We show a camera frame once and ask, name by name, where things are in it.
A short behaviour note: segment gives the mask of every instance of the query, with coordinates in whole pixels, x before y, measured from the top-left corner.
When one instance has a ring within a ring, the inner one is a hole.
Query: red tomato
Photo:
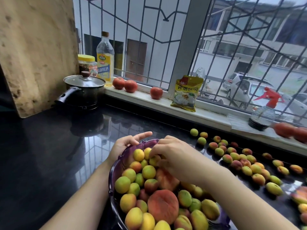
[[[133,80],[125,81],[125,90],[128,93],[134,93],[138,89],[138,84]]]
[[[305,127],[296,128],[294,131],[294,139],[302,143],[307,143],[307,128]]]
[[[294,135],[296,127],[292,126],[289,123],[276,123],[273,126],[274,131],[277,135],[281,137],[289,138]]]
[[[117,77],[112,82],[115,89],[123,89],[125,86],[125,80],[121,77]]]
[[[163,90],[159,87],[152,87],[150,89],[150,96],[152,99],[159,100],[162,97]]]

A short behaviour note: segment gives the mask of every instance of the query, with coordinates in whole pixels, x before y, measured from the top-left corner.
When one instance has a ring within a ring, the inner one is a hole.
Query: yellow packet
[[[174,99],[171,106],[195,112],[195,101],[204,79],[201,77],[183,76],[176,80]]]

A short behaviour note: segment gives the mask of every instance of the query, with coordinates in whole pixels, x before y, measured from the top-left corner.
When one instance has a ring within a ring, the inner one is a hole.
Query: wooden cutting board
[[[72,0],[0,0],[0,64],[21,118],[50,108],[79,72]]]

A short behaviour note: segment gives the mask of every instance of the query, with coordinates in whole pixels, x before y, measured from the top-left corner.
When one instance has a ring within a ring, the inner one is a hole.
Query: car
[[[288,104],[294,96],[290,96],[287,94],[282,95],[285,103]],[[302,117],[307,117],[307,93],[299,93],[293,100],[293,102],[289,106],[290,110]],[[294,123],[303,125],[304,127],[307,126],[307,119],[303,119],[300,117],[294,117]]]
[[[230,89],[228,89],[227,98],[229,100],[233,98],[233,102],[237,106],[239,106],[240,109],[245,109],[248,101],[252,97],[258,85],[259,81],[249,81],[249,80],[243,80],[241,84],[240,81],[238,81],[237,83],[232,83]],[[252,98],[250,105],[248,105],[248,107],[246,108],[247,111],[254,112],[259,108],[259,106],[265,106],[269,102],[269,99],[267,98],[255,100],[257,97],[260,97],[261,95],[264,94],[265,87],[269,87],[270,89],[275,90],[274,87],[271,85],[266,85],[266,86],[260,85],[254,97]],[[280,112],[282,112],[286,108],[286,106],[287,104],[280,98],[275,107],[275,112],[276,112],[275,120],[283,120],[292,123],[294,120],[294,116],[292,115],[293,112],[290,110],[290,108],[286,109],[286,112],[289,114],[283,113],[280,116]]]
[[[232,83],[237,83],[239,81],[242,80],[244,76],[244,73],[241,73],[241,72],[237,72],[237,73],[233,73],[231,75],[228,76],[228,78],[223,82],[223,87],[224,89],[226,89],[227,91],[230,89],[230,86]],[[253,77],[249,74],[245,74],[245,77],[244,77],[244,80],[249,80],[249,81],[258,81],[260,82],[261,81],[261,78],[259,77]],[[270,86],[273,86],[269,81],[267,81],[266,79],[264,79],[262,82],[262,84],[265,84],[265,85],[270,85]]]

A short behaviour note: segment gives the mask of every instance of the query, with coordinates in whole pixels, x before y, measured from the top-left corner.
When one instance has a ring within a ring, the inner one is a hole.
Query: pot
[[[104,93],[105,81],[90,77],[90,73],[82,71],[81,75],[73,75],[64,78],[67,91],[64,92],[57,104],[66,104],[79,110],[94,109],[98,106]]]

